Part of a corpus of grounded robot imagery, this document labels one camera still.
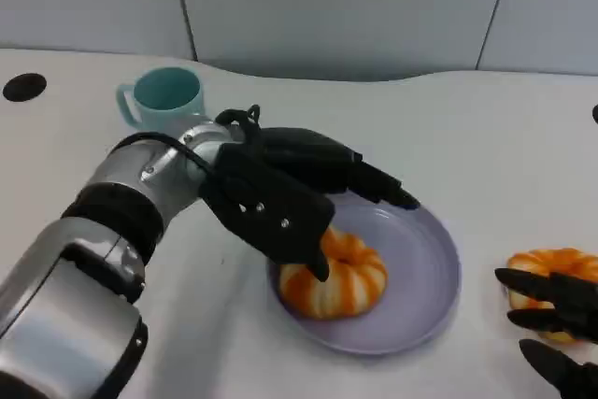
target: lavender plate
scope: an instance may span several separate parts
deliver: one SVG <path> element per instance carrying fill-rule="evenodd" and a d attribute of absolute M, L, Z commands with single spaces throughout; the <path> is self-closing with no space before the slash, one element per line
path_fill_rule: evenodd
<path fill-rule="evenodd" d="M 425 207 L 405 211 L 372 205 L 354 195 L 335 195 L 333 224 L 377 249 L 388 270 L 386 291 L 359 317 L 317 321 L 287 308 L 278 296 L 279 270 L 268 265 L 271 288 L 291 318 L 330 348 L 365 355 L 411 349 L 438 336 L 456 306 L 461 264 L 452 239 Z"/>

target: black cable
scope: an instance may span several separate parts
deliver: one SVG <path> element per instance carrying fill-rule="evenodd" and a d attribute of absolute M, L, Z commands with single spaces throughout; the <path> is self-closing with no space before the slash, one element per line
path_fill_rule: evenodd
<path fill-rule="evenodd" d="M 134 135 L 129 135 L 128 137 L 125 137 L 121 142 L 119 142 L 116 145 L 116 147 L 114 147 L 110 151 L 110 154 L 118 149 L 121 149 L 122 147 L 127 147 L 131 144 L 134 144 L 135 142 L 139 142 L 140 140 L 156 140 L 158 142 L 162 142 L 163 144 L 175 149 L 183 156 L 185 156 L 187 159 L 194 162 L 195 165 L 197 165 L 200 169 L 204 170 L 206 174 L 210 176 L 216 176 L 214 169 L 208 161 L 195 154 L 193 150 L 191 150 L 185 144 L 181 144 L 174 137 L 171 137 L 170 135 L 165 135 L 164 133 L 147 131 L 142 133 L 135 133 Z"/>

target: mug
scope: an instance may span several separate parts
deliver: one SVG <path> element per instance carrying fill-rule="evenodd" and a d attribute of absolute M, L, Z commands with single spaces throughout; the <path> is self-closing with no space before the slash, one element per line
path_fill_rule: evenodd
<path fill-rule="evenodd" d="M 127 93 L 139 115 L 127 103 Z M 163 131 L 188 116 L 203 116 L 204 90 L 200 79 L 182 67 L 161 67 L 141 76 L 135 84 L 122 84 L 116 91 L 122 117 L 144 131 Z"/>

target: orange striped bagel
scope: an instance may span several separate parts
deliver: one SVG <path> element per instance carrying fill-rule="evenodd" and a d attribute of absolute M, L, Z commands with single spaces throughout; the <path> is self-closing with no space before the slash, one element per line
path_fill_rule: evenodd
<path fill-rule="evenodd" d="M 386 288 L 388 274 L 375 249 L 356 235 L 330 226 L 321 239 L 330 266 L 326 282 L 318 282 L 304 265 L 280 269 L 280 294 L 294 309 L 310 318 L 330 320 L 366 312 Z"/>
<path fill-rule="evenodd" d="M 529 271 L 540 276 L 548 276 L 553 272 L 598 282 L 598 257 L 575 248 L 534 249 L 530 252 L 521 252 L 511 257 L 506 265 L 509 268 Z M 552 303 L 539 302 L 512 291 L 509 291 L 508 299 L 511 308 L 554 308 Z M 565 332 L 544 332 L 540 335 L 561 343 L 575 341 Z"/>

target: white table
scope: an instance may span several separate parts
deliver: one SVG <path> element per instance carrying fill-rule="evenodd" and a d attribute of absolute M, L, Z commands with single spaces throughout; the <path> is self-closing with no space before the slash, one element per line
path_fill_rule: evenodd
<path fill-rule="evenodd" d="M 299 335 L 267 294 L 263 256 L 197 204 L 171 224 L 139 302 L 148 351 L 123 398 L 558 397 L 519 353 L 492 269 L 514 251 L 598 250 L 598 78 L 455 72 L 385 83 L 239 76 L 166 58 L 0 50 L 0 85 L 23 72 L 42 96 L 0 100 L 0 278 L 131 129 L 114 90 L 167 64 L 198 71 L 210 113 L 263 107 L 405 182 L 463 261 L 457 316 L 406 355 L 352 358 Z M 590 346 L 570 349 L 598 360 Z"/>

